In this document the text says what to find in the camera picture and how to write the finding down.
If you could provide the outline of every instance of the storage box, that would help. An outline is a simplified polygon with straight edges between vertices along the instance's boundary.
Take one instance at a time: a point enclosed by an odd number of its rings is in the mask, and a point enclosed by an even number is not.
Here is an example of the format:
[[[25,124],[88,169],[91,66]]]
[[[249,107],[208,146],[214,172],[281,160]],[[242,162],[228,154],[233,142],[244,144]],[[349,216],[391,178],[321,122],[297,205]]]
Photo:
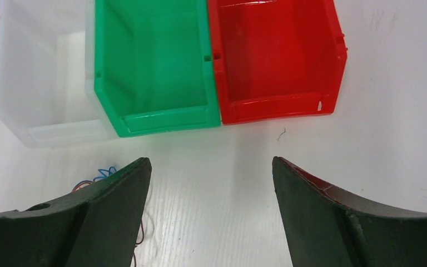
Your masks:
[[[333,113],[346,46],[333,0],[209,0],[222,122]]]
[[[119,136],[220,125],[205,0],[97,1],[95,55]]]
[[[92,0],[0,1],[0,118],[26,146],[117,137],[85,94],[90,6]]]

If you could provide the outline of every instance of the white surface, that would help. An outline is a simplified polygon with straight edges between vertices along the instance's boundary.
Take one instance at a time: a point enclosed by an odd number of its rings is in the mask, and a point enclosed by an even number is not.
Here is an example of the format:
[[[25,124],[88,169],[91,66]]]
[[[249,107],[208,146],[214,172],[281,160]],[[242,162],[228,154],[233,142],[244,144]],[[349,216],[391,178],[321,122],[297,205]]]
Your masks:
[[[0,118],[29,147],[116,137],[85,94],[88,3],[0,1]]]
[[[427,212],[427,1],[336,7],[349,59],[332,116],[39,150],[0,122],[0,211],[146,156],[153,174],[139,266],[291,266],[271,175],[279,155],[361,196]]]

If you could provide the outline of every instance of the empty container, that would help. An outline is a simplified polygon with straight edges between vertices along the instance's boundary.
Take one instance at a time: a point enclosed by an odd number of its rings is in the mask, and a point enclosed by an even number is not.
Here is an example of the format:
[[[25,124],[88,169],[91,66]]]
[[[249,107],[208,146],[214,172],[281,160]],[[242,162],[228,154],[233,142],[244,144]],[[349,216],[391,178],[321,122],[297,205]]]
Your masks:
[[[95,48],[119,136],[220,125],[205,0],[96,1]]]
[[[28,147],[117,137],[85,94],[91,6],[88,0],[0,1],[0,119]]]
[[[209,0],[224,124],[333,113],[346,62],[333,0]]]

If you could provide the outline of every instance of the green bin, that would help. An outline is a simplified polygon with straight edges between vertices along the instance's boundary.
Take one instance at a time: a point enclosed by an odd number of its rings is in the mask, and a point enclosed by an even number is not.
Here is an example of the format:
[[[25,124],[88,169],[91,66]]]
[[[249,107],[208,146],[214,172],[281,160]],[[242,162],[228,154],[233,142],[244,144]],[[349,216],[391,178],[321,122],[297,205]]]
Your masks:
[[[206,0],[96,0],[94,90],[120,137],[214,127]]]

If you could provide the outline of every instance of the table surface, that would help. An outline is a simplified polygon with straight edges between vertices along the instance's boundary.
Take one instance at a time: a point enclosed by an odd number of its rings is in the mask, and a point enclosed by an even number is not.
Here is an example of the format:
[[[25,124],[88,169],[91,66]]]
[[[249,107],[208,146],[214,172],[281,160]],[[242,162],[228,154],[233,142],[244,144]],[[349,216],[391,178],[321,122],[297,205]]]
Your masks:
[[[291,266],[273,156],[363,197],[427,212],[427,1],[335,4],[349,59],[333,115],[34,150],[0,122],[0,212],[149,157],[138,266]]]

